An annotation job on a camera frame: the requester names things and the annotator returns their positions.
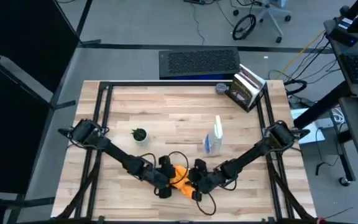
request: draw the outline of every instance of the book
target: book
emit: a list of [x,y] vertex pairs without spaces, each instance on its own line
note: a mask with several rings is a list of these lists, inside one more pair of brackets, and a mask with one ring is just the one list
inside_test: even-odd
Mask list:
[[266,80],[240,64],[239,72],[234,75],[229,88],[229,94],[237,104],[250,108],[265,84]]

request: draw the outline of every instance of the desk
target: desk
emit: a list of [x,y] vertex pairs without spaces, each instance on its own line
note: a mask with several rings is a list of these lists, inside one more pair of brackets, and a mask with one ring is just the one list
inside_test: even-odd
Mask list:
[[[333,20],[325,21],[324,26],[327,31],[331,30],[335,25],[335,22]],[[339,42],[332,40],[328,37],[328,40],[333,47],[335,56],[338,58],[339,55],[343,53],[352,53],[352,54],[358,54],[358,42],[353,47],[346,47],[345,45],[340,44]],[[344,65],[340,60],[338,60],[339,66],[341,68],[344,68]],[[347,118],[353,119],[352,121],[347,119],[348,123],[357,123],[358,122],[358,112],[355,113],[354,110],[358,111],[358,108],[352,108],[352,107],[343,107],[343,103],[339,103],[341,98],[349,98],[351,96],[358,96],[358,84],[351,83],[349,77],[346,74],[346,71],[342,69],[342,72],[344,72],[345,81],[343,81],[341,84],[339,84],[337,87],[335,87],[331,92],[329,92],[326,96],[324,96],[321,100],[319,100],[315,105],[313,105],[310,109],[305,111],[301,116],[297,117],[297,119],[294,120],[294,125],[297,128],[304,128],[308,124],[312,123],[313,121],[317,120],[323,113],[329,111],[336,105],[340,104],[342,108],[342,112],[344,114],[357,114],[357,116],[348,116]],[[347,130],[345,131],[345,134],[347,135],[347,139],[349,139],[350,133],[352,133],[353,139],[355,139],[355,145],[356,149],[358,151],[358,139],[353,135],[354,133],[358,133],[358,129],[355,130]],[[349,165],[349,161],[346,159],[346,152],[345,150],[342,150],[340,154],[341,162],[344,165],[344,171],[346,178],[349,181],[354,181],[356,178],[353,175],[352,169]]]
[[[84,82],[74,124],[80,119],[93,117],[98,87],[99,82]],[[275,119],[292,126],[282,81],[268,81],[268,88]],[[101,123],[103,108],[98,123]],[[204,158],[203,139],[213,127],[216,114],[221,116],[223,124],[224,154]],[[240,156],[261,139],[257,109],[246,113],[227,96],[217,95],[214,86],[139,86],[139,82],[133,82],[133,86],[114,86],[107,127],[110,128],[107,137],[129,154],[139,156],[152,152],[158,158],[172,151],[181,151],[187,155],[190,166],[196,158],[203,158],[209,169]],[[131,136],[134,128],[144,128],[149,132],[149,146],[136,145]],[[71,147],[67,150],[53,217],[63,211],[79,189],[85,154],[84,149]],[[301,154],[289,149],[283,154],[283,160],[289,188],[302,206],[315,215]],[[180,156],[172,157],[172,162],[186,166]],[[203,215],[195,202],[179,191],[174,190],[170,198],[159,199],[153,194],[151,185],[127,174],[120,163],[107,154],[102,154],[97,188],[94,220],[102,215],[106,220],[260,221],[261,218],[274,217],[275,213],[265,158],[259,158],[244,168],[235,191],[212,191],[217,205],[216,214],[212,217]],[[285,208],[282,195],[280,199],[281,207]],[[85,216],[88,200],[86,194],[82,216]],[[204,196],[200,206],[207,212],[212,210],[208,196]]]

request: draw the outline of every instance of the chair wheel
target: chair wheel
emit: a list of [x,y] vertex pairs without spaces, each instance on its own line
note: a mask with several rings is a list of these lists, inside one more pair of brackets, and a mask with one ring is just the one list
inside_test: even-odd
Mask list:
[[290,15],[285,16],[284,21],[285,22],[290,22],[291,21],[291,16]]
[[341,178],[339,178],[339,183],[342,185],[342,186],[344,186],[344,187],[347,187],[347,186],[349,186],[350,184],[351,184],[351,182],[350,181],[348,181],[347,179],[346,179],[346,177],[341,177]]

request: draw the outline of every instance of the small potted plant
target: small potted plant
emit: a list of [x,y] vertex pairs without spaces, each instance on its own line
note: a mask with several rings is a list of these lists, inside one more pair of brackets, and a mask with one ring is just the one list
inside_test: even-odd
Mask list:
[[139,146],[146,146],[149,143],[147,132],[143,128],[133,129],[131,133]]

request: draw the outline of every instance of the office chair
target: office chair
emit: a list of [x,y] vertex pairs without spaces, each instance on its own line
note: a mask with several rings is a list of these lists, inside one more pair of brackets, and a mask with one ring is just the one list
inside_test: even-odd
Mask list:
[[[236,8],[246,8],[249,9],[251,6],[235,6]],[[283,10],[283,9],[277,9],[274,6],[271,6],[269,4],[268,0],[263,0],[262,1],[262,5],[261,6],[253,6],[252,9],[262,9],[262,11],[256,16],[256,21],[259,22],[263,22],[264,21],[264,17],[266,15],[269,15],[269,17],[272,19],[274,26],[279,34],[279,36],[276,38],[276,43],[281,43],[284,33],[281,30],[280,26],[277,24],[276,19],[273,17],[273,14],[281,14],[281,15],[285,15],[284,17],[284,21],[285,22],[290,22],[291,21],[291,14],[292,12],[287,11],[287,10]],[[235,9],[233,11],[233,15],[237,16],[239,14],[239,10]]]

